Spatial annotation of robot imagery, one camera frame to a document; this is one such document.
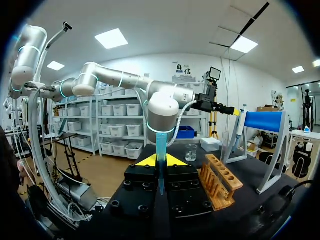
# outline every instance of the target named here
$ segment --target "bottle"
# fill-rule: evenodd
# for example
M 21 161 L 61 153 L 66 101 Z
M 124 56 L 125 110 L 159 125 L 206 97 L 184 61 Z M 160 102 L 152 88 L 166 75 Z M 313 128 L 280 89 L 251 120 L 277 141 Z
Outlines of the bottle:
M 309 134 L 310 133 L 310 128 L 308 126 L 305 126 L 304 133 L 305 134 Z

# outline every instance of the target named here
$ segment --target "ceiling light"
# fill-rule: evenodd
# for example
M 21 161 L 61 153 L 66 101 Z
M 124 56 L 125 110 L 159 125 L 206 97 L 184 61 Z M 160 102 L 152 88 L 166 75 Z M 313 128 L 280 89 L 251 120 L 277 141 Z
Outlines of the ceiling light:
M 255 43 L 254 41 L 251 41 L 248 38 L 241 36 L 237 41 L 235 41 L 235 43 L 230 48 L 247 54 L 256 46 L 258 46 L 258 43 Z
M 319 60 L 315 60 L 313 62 L 313 66 L 316 68 L 316 67 L 319 67 L 320 66 L 320 59 Z
M 295 68 L 292 68 L 292 71 L 294 71 L 295 74 L 298 74 L 298 73 L 304 72 L 305 70 L 302 66 L 297 66 Z
M 62 65 L 56 61 L 52 61 L 48 66 L 46 66 L 49 69 L 53 69 L 56 71 L 59 71 L 60 69 L 63 69 L 65 67 L 65 65 Z
M 119 28 L 97 35 L 95 39 L 106 49 L 113 49 L 128 44 Z

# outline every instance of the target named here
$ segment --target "white storage bin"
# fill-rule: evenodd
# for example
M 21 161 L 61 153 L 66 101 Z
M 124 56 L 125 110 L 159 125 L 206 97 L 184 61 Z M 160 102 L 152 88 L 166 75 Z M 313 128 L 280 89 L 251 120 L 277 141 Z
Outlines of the white storage bin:
M 218 151 L 221 146 L 221 141 L 215 139 L 214 137 L 206 137 L 201 139 L 201 147 L 206 152 Z
M 77 146 L 77 145 L 78 145 L 78 137 L 77 137 L 77 136 L 72 136 L 72 137 L 70 138 L 70 141 L 71 141 L 71 144 L 72 144 L 73 146 Z
M 125 95 L 125 89 L 123 87 L 118 87 L 114 86 L 112 88 L 112 97 L 117 97 L 117 96 L 124 96 Z
M 112 154 L 114 152 L 111 141 L 104 141 L 103 143 L 100 143 L 100 145 L 102 152 L 104 152 L 105 154 Z
M 184 113 L 185 113 L 185 115 L 187 115 L 187 116 L 198 116 L 199 113 L 200 113 L 200 111 L 199 111 L 199 110 L 196 110 L 196 109 L 193 109 L 193 108 L 190 108 L 189 111 L 185 111 Z
M 132 89 L 125 89 L 124 90 L 124 94 L 126 96 L 136 96 L 137 95 L 136 92 L 134 90 L 132 90 Z
M 114 107 L 112 105 L 102 106 L 102 116 L 113 116 Z
M 100 125 L 100 131 L 103 135 L 111 135 L 110 127 L 112 127 L 111 124 L 101 124 Z
M 115 116 L 126 116 L 127 115 L 127 107 L 126 105 L 113 105 L 113 114 Z
M 80 107 L 80 113 L 82 117 L 89 117 L 90 116 L 90 107 L 89 106 L 81 106 Z M 91 115 L 92 117 L 96 116 L 95 108 L 92 106 L 91 109 Z
M 112 137 L 122 138 L 126 134 L 125 124 L 116 124 L 110 127 L 110 133 Z
M 77 98 L 77 101 L 79 102 L 89 102 L 91 100 L 92 96 L 80 96 Z
M 69 117 L 76 117 L 76 116 L 80 116 L 81 114 L 79 107 L 68 107 L 67 112 Z
M 128 116 L 140 116 L 142 107 L 140 104 L 127 104 L 126 110 L 127 110 Z
M 67 111 L 65 108 L 59 109 L 59 117 L 66 117 L 67 116 Z
M 100 94 L 105 94 L 108 97 L 111 97 L 111 92 L 113 91 L 113 87 L 112 86 L 103 86 L 101 88 L 99 88 L 99 93 Z
M 131 142 L 124 149 L 128 159 L 137 160 L 142 152 L 143 143 Z
M 73 132 L 80 131 L 82 127 L 81 122 L 79 121 L 70 121 L 68 122 L 68 126 L 69 126 L 69 130 Z
M 142 125 L 141 124 L 132 124 L 126 126 L 128 130 L 128 136 L 130 137 L 139 137 L 142 135 Z
M 112 143 L 113 152 L 116 155 L 124 156 L 126 154 L 125 147 L 128 145 L 128 141 L 115 141 Z
M 77 140 L 80 147 L 86 147 L 91 144 L 91 137 L 89 136 L 78 136 Z

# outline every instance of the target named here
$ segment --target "wooden test tube rack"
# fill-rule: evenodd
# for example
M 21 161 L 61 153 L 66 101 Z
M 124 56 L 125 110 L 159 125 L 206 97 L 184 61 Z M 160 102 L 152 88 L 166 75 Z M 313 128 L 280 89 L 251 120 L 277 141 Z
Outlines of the wooden test tube rack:
M 233 199 L 235 191 L 242 188 L 243 183 L 213 154 L 205 155 L 205 157 L 208 159 L 208 164 L 202 164 L 199 178 L 206 194 L 211 199 L 213 210 L 218 211 L 230 207 L 236 202 Z M 218 172 L 229 191 L 214 173 L 212 167 Z

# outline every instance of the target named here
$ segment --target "sign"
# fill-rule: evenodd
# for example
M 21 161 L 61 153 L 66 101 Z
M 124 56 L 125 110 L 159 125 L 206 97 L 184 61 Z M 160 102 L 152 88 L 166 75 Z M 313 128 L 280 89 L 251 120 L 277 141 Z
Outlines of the sign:
M 176 63 L 175 72 L 177 74 L 184 74 L 184 75 L 191 75 L 192 74 L 189 65 L 181 65 L 178 62 Z

